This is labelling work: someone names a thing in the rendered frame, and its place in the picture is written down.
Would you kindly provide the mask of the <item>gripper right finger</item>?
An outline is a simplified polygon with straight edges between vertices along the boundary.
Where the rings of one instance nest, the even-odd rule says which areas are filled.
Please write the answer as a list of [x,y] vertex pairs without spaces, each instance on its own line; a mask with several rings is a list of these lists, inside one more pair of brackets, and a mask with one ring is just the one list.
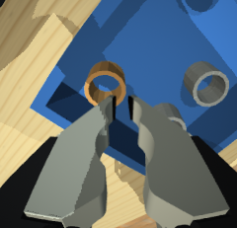
[[237,228],[237,172],[135,95],[128,108],[145,153],[145,212],[157,228]]

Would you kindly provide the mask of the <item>bronze bushing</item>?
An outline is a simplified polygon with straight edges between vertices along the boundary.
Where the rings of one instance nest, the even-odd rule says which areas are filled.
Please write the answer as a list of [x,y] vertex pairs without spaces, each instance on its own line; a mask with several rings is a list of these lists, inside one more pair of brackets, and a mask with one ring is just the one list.
[[[116,89],[107,92],[98,89],[95,86],[93,79],[100,75],[115,77],[119,81],[119,86]],[[125,78],[121,67],[111,61],[101,61],[95,64],[90,70],[84,90],[86,98],[94,106],[109,95],[117,96],[118,105],[121,101],[123,101],[125,96]]]

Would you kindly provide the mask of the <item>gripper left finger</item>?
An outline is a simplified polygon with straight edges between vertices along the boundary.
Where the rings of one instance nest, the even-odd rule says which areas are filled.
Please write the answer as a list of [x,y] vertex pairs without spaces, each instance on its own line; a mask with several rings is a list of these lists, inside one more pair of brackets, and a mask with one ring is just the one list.
[[50,136],[0,188],[0,228],[92,228],[107,211],[109,95],[56,136]]

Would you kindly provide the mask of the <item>blue crate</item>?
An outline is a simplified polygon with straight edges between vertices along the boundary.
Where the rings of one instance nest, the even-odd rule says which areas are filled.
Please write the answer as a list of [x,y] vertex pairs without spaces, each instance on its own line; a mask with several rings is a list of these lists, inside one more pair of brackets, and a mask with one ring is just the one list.
[[[217,154],[237,139],[237,0],[101,0],[30,109],[68,127],[94,107],[84,86],[101,61],[121,67],[126,87],[104,153],[134,171],[145,176],[145,154],[137,145],[139,127],[129,116],[131,95],[152,108],[174,105],[187,132]],[[229,80],[227,95],[212,107],[200,106],[184,85],[185,72],[199,61],[210,63]]]

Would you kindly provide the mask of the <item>grey metal sleeve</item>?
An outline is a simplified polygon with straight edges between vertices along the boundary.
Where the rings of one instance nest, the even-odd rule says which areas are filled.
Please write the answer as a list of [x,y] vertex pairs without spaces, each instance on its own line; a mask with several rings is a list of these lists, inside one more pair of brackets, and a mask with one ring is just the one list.
[[[210,84],[198,91],[198,84],[210,75],[212,75]],[[203,107],[217,105],[225,98],[229,90],[229,80],[226,75],[206,61],[195,62],[187,69],[184,85],[195,101]]]
[[187,130],[186,124],[178,111],[178,109],[169,103],[161,103],[153,107],[166,117],[168,117],[170,120],[173,120],[175,124],[180,126],[182,129]]

